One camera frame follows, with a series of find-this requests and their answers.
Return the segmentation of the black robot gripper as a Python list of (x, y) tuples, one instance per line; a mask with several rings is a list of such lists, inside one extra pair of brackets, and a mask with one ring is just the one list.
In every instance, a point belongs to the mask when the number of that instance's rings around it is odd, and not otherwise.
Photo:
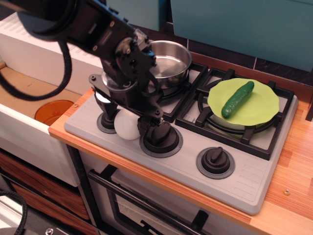
[(102, 110), (103, 122), (114, 122), (119, 112), (117, 106), (138, 115), (137, 127), (143, 142), (161, 142), (161, 118), (163, 111), (154, 100), (153, 96), (144, 93), (139, 88), (139, 83), (128, 82), (126, 87), (113, 88), (112, 80), (105, 81), (105, 77), (93, 74), (89, 82), (95, 92), (95, 100)]

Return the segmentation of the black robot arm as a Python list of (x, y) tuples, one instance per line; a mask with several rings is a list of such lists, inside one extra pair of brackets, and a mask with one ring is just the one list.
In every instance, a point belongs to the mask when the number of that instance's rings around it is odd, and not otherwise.
[(163, 112), (148, 91), (157, 80), (151, 73), (156, 66), (148, 37), (133, 28), (104, 0), (3, 0), (1, 4), (15, 10), (24, 28), (44, 41), (56, 41), (63, 53), (64, 77), (59, 87), (47, 94), (33, 96), (17, 90), (5, 78), (1, 86), (12, 96), (38, 101), (59, 94), (69, 83), (72, 64), (68, 45), (100, 58), (108, 82), (95, 85), (95, 90), (139, 116), (141, 136), (160, 125)]

